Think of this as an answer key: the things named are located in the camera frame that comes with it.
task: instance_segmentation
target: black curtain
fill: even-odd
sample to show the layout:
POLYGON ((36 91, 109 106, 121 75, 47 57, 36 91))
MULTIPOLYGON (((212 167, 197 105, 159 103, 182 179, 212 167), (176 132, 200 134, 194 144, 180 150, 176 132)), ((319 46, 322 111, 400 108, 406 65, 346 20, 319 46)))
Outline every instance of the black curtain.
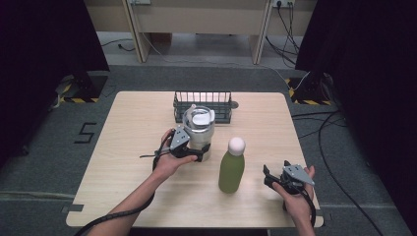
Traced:
POLYGON ((0 0, 0 164, 30 138, 68 75, 108 71, 82 0, 0 0))
POLYGON ((318 0, 296 65, 316 75, 332 75, 358 145, 413 234, 417 234, 415 9, 417 3, 411 0, 318 0))

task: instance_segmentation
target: black metal basket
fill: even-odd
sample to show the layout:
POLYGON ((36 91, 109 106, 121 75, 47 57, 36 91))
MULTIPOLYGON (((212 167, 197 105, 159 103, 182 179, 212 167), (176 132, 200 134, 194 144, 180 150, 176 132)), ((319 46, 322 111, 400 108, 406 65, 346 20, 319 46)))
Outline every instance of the black metal basket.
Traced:
POLYGON ((215 123, 230 124, 232 109, 239 106, 232 101, 231 91, 186 91, 176 90, 174 95, 174 117, 182 123, 182 117, 192 104, 208 107, 215 112, 215 123))

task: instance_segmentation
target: wooden table top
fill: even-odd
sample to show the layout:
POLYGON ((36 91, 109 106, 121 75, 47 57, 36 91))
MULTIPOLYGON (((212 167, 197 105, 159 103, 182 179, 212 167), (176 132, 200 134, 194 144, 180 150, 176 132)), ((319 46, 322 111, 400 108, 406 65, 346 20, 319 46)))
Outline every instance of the wooden table top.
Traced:
MULTIPOLYGON (((175 123, 174 91, 121 91, 117 94, 89 161, 67 224, 84 226, 106 215, 150 174, 161 136, 175 123)), ((277 92, 232 92, 239 107, 230 124, 215 124, 211 156, 184 165, 157 190, 136 227, 275 228, 293 227, 281 196, 264 185, 263 166, 273 175, 284 160, 306 166, 285 97, 277 92), (235 194, 217 186, 220 161, 228 141, 246 142, 245 171, 235 194)), ((320 208, 317 198, 316 208, 320 208)), ((317 216, 316 227, 324 220, 317 216)))

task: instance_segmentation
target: gray carpet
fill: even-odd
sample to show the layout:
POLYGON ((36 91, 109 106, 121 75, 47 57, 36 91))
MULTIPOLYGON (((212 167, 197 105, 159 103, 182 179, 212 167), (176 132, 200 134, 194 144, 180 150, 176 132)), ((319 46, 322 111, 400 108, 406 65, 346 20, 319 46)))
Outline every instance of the gray carpet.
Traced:
MULTIPOLYGON (((197 67, 111 66, 109 79, 97 103, 61 103, 43 120, 30 142, 30 153, 15 156, 0 170, 0 235, 74 235, 66 225, 63 208, 76 195, 89 158, 99 137, 112 101, 121 90, 219 90, 282 92, 291 114, 333 111, 338 107, 293 104, 284 81, 269 69, 197 67), (94 133, 89 144, 75 144, 94 133), (30 192, 43 193, 41 196, 30 192)), ((302 72, 280 71, 284 78, 301 77, 302 72)), ((327 115, 311 118, 326 119, 327 115)), ((366 211, 384 235, 411 235, 393 205, 384 185, 368 166, 366 156, 355 143, 342 114, 322 131, 322 147, 334 177, 366 211)), ((299 137, 316 132, 323 121, 294 120, 299 137)), ((300 139, 309 165, 316 166, 316 193, 325 216, 317 235, 378 235, 369 220, 345 196, 331 178, 321 158, 318 133, 300 139)), ((296 235, 294 229, 272 229, 271 235, 296 235)))

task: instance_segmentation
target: hand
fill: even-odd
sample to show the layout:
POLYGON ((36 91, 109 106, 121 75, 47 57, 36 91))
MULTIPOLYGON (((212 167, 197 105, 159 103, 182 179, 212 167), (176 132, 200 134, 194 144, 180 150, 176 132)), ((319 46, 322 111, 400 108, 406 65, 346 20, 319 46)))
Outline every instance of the hand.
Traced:
MULTIPOLYGON (((304 168, 310 178, 313 179, 315 175, 315 168, 314 166, 310 166, 309 168, 304 168)), ((297 224, 297 221, 308 221, 310 222, 310 206, 307 204, 307 201, 301 195, 290 195, 288 194, 282 186, 278 183, 272 183, 273 188, 283 197, 285 201, 285 206, 287 208, 288 213, 291 215, 294 222, 297 224)), ((309 184, 305 184, 304 188, 306 189, 307 193, 310 196, 310 199, 313 200, 314 198, 314 191, 313 186, 309 184)))
MULTIPOLYGON (((165 138, 171 133, 171 129, 165 132, 163 135, 161 141, 163 142, 165 138)), ((168 147, 168 144, 170 143, 170 140, 168 139, 165 144, 163 144, 164 147, 168 147)), ((168 179, 171 175, 177 171, 177 169, 186 163, 190 163, 197 160, 196 155, 187 155, 182 158, 177 158, 173 156, 170 152, 163 154, 160 156, 159 161, 156 165, 156 168, 153 170, 152 174, 156 174, 163 179, 168 179)))

